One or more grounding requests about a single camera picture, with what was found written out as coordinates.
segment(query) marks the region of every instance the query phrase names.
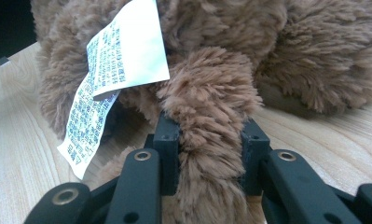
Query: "teddy bear leg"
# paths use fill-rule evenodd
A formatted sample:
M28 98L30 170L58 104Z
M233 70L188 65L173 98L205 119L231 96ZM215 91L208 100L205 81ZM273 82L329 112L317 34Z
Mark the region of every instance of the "teddy bear leg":
M289 1L288 22L256 80L317 112L372 102L372 1Z
M170 69L158 92L182 131L176 198L185 223L251 221L237 178L244 173L240 132L261 99L240 53L204 48Z

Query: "wooden table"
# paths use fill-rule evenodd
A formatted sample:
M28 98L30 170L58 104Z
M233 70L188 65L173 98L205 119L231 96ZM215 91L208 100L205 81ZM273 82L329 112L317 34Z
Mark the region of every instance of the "wooden table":
M40 198L53 187L77 181L56 146L56 139L37 106L38 44L0 66L0 223L22 223ZM372 105L342 115L307 111L292 99L271 94L254 119L273 148L303 155L323 180L349 193L372 182ZM101 146L85 175L97 171L126 146L140 147L153 127L128 111L114 137Z

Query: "stuffed toy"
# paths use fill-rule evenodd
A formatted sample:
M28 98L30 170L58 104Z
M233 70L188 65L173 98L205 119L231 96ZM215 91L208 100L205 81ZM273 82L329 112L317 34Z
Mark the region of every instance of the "stuffed toy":
M41 50L40 106L64 138L76 90L88 73L86 46L126 0L33 0ZM251 223L240 132L262 104L258 90L279 89L319 113L372 102L372 0L158 0L171 79L121 92L156 124L179 123L180 179L163 200L165 223ZM128 148L101 172L120 173Z

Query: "care label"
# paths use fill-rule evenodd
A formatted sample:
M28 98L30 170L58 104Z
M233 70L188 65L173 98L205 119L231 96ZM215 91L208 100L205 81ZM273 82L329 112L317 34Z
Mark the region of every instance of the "care label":
M77 89L58 150L82 179L119 90L169 79L155 0L133 0L87 45L89 72Z

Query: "teddy bear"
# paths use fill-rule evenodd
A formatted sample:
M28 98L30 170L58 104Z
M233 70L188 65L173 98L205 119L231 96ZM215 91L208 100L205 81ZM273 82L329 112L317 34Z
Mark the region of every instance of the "teddy bear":
M88 73L86 46L130 1L33 0L41 50L39 104L63 139L76 90ZM179 124L179 186L163 200L165 223L251 223L243 123L280 90L317 113L372 102L372 0L157 0L170 80L121 91L106 120L134 107L153 125ZM127 148L102 170L120 174Z

